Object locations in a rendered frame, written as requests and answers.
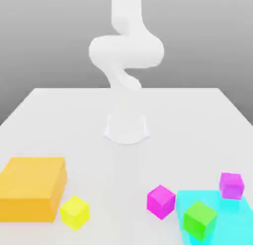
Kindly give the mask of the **large orange box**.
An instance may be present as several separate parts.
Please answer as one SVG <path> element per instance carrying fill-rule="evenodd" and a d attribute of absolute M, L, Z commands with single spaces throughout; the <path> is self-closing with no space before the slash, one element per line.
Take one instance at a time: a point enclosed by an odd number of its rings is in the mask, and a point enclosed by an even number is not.
<path fill-rule="evenodd" d="M 66 181 L 64 157 L 12 157 L 0 172 L 0 222 L 53 222 Z"/>

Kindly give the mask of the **small magenta cube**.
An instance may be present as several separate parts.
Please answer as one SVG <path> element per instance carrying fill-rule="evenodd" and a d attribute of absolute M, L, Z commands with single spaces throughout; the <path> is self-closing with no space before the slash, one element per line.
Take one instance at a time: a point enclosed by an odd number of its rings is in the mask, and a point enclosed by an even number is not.
<path fill-rule="evenodd" d="M 175 193 L 163 185 L 159 185 L 147 194 L 146 208 L 160 220 L 163 220 L 174 211 L 175 200 Z"/>

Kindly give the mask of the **large cyan box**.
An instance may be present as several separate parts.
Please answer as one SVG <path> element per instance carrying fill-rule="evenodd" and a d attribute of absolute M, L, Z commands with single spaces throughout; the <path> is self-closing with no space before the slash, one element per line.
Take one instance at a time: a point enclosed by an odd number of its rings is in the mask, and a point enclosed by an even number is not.
<path fill-rule="evenodd" d="M 183 229 L 183 216 L 194 202 L 201 201 L 217 211 L 214 231 L 200 242 Z M 253 245 L 253 210 L 245 197 L 228 200 L 218 190 L 180 190 L 176 196 L 176 212 L 183 245 Z"/>

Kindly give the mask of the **small yellow cube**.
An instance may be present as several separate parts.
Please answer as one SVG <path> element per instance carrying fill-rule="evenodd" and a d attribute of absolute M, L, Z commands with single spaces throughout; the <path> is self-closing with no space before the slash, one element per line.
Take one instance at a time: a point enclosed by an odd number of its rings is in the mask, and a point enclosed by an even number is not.
<path fill-rule="evenodd" d="M 90 219 L 89 204 L 73 196 L 60 207 L 60 214 L 62 222 L 77 231 Z"/>

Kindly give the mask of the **small purple cube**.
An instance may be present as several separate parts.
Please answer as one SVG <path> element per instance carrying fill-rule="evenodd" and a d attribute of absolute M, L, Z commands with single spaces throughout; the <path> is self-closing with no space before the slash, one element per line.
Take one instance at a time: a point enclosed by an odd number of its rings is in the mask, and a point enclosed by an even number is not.
<path fill-rule="evenodd" d="M 223 199 L 241 200 L 244 188 L 245 185 L 240 174 L 221 173 L 219 190 Z"/>

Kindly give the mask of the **small green cube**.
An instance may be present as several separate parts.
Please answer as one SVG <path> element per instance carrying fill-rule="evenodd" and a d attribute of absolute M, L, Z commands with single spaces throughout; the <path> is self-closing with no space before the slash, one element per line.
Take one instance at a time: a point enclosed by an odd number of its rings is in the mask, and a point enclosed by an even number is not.
<path fill-rule="evenodd" d="M 183 215 L 183 229 L 200 242 L 214 231 L 217 211 L 201 201 L 194 202 Z"/>

